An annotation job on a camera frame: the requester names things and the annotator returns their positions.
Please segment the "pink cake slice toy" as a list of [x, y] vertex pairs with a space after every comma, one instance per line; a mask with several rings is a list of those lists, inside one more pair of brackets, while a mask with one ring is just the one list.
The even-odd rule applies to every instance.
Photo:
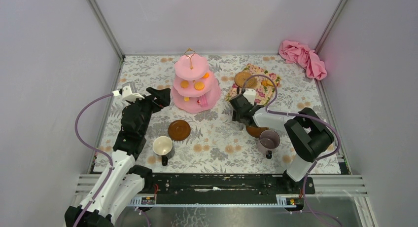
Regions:
[[197, 104], [201, 107], [201, 108], [205, 108], [208, 106], [208, 102], [207, 99], [205, 97], [200, 97], [197, 99]]

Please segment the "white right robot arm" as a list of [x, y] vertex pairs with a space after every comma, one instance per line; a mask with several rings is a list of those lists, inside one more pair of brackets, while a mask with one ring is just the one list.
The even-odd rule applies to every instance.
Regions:
[[233, 121], [246, 126], [284, 129], [296, 151], [296, 156], [285, 171], [284, 190], [296, 193], [302, 179], [313, 169], [320, 156], [335, 139], [340, 140], [334, 127], [321, 120], [314, 110], [304, 108], [298, 113], [273, 111], [265, 106], [250, 103], [244, 94], [233, 97], [229, 103], [234, 113]]

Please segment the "floral rectangular serving tray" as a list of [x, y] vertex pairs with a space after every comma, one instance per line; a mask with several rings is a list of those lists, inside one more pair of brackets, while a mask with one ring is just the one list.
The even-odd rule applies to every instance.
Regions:
[[[244, 69], [242, 70], [242, 72], [248, 72], [251, 73], [251, 75], [265, 75], [267, 77], [269, 77], [276, 85], [276, 87], [279, 87], [280, 81], [281, 81], [281, 77], [275, 73], [271, 73], [268, 70], [265, 70], [259, 66], [253, 65], [253, 64], [247, 64]], [[256, 90], [256, 98], [255, 98], [255, 103], [260, 104], [260, 105], [267, 105], [268, 102], [272, 99], [272, 97], [275, 94], [275, 89], [274, 86], [263, 86], [261, 84], [261, 82], [263, 80], [268, 80], [262, 76], [257, 76], [255, 77], [257, 79], [257, 86], [255, 88], [253, 88], [254, 90]], [[235, 85], [235, 83], [232, 84], [232, 86], [230, 87], [228, 93], [225, 96], [225, 101], [229, 101], [230, 99], [232, 99], [234, 96], [237, 95], [237, 89], [241, 90], [241, 87], [238, 87]]]

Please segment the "small orange cookie toy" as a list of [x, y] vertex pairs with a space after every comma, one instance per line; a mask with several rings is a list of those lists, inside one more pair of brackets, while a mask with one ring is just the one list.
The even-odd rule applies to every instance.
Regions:
[[201, 81], [194, 83], [194, 88], [198, 91], [203, 90], [205, 87], [205, 84]]

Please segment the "round orange cookie toy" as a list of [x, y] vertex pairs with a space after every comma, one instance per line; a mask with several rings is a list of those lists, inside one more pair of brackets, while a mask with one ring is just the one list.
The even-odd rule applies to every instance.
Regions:
[[180, 83], [180, 86], [181, 86], [181, 88], [188, 88], [188, 86], [189, 86], [189, 81], [187, 81], [187, 80], [183, 80], [183, 81]]

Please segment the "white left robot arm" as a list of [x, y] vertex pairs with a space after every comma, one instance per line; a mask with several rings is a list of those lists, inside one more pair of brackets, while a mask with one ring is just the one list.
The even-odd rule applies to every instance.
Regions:
[[171, 90], [148, 87], [146, 91], [148, 95], [134, 93], [132, 87], [126, 85], [88, 104], [91, 106], [102, 99], [116, 96], [128, 102], [122, 111], [121, 128], [112, 153], [87, 144], [78, 132], [78, 122], [75, 122], [74, 130], [79, 141], [105, 155], [108, 164], [80, 204], [66, 210], [66, 226], [112, 227], [137, 193], [146, 193], [152, 189], [152, 170], [137, 165], [136, 159], [146, 143], [145, 135], [152, 115], [170, 105]]

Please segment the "orange star cookie toy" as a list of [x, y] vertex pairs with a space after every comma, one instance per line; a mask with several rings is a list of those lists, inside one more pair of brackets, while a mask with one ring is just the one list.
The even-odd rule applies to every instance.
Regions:
[[210, 73], [205, 73], [204, 76], [202, 77], [202, 79], [206, 79], [210, 76]]

